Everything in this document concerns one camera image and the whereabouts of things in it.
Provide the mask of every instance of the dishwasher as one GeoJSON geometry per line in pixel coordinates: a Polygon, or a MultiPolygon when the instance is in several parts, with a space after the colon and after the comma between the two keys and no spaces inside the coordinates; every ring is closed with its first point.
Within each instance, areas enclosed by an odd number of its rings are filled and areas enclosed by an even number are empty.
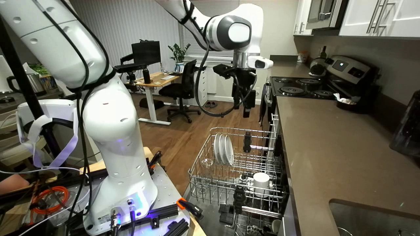
{"type": "MultiPolygon", "coordinates": [[[[273,117],[273,126],[275,121],[278,119],[273,117]]],[[[203,210],[199,224],[207,235],[277,235],[272,223],[282,219],[289,197],[283,151],[276,152],[279,145],[272,145],[277,140],[281,142],[276,127],[271,131],[225,127],[210,130],[188,171],[189,186],[183,196],[203,210]],[[231,140],[231,165],[223,163],[215,153],[215,139],[221,135],[231,140]],[[269,175],[268,188],[254,188],[252,177],[260,172],[269,175]]]]}

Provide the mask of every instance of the microwave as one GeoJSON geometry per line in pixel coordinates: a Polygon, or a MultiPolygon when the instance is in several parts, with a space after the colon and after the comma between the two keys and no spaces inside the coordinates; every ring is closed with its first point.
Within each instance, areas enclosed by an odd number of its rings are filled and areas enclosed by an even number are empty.
{"type": "Polygon", "coordinates": [[[348,0],[312,0],[306,29],[341,27],[348,0]]]}

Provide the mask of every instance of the plant pot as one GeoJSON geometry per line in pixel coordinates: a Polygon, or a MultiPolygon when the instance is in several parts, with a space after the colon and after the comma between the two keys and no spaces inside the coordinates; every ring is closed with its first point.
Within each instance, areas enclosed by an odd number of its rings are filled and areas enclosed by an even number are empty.
{"type": "Polygon", "coordinates": [[[182,73],[184,71],[184,63],[183,62],[177,62],[175,63],[175,70],[174,72],[182,73]]]}

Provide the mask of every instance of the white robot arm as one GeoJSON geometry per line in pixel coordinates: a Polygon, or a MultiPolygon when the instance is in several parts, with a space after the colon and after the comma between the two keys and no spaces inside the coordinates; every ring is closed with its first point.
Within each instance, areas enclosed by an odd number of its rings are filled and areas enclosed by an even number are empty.
{"type": "MultiPolygon", "coordinates": [[[[147,169],[131,96],[107,65],[106,52],[66,1],[0,0],[0,15],[55,79],[76,91],[83,84],[90,88],[82,92],[87,101],[82,113],[84,127],[98,146],[108,171],[84,220],[87,232],[97,235],[109,230],[109,222],[104,219],[110,218],[111,212],[118,212],[121,225],[130,222],[133,209],[136,219],[144,218],[158,190],[147,169]]],[[[226,78],[234,77],[235,103],[242,100],[244,115],[249,113],[255,101],[253,104],[244,100],[248,97],[252,101],[249,95],[256,81],[255,69],[273,65],[260,56],[262,9],[243,4],[211,18],[201,14],[189,0],[157,2],[191,31],[203,48],[234,50],[233,67],[219,65],[214,70],[226,78]]]]}

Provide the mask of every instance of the computer monitor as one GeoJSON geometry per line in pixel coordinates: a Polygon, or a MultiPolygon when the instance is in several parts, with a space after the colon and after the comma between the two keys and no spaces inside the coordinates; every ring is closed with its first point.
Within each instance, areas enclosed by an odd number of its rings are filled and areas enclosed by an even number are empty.
{"type": "Polygon", "coordinates": [[[135,64],[152,65],[160,62],[159,41],[142,41],[131,45],[135,64]]]}

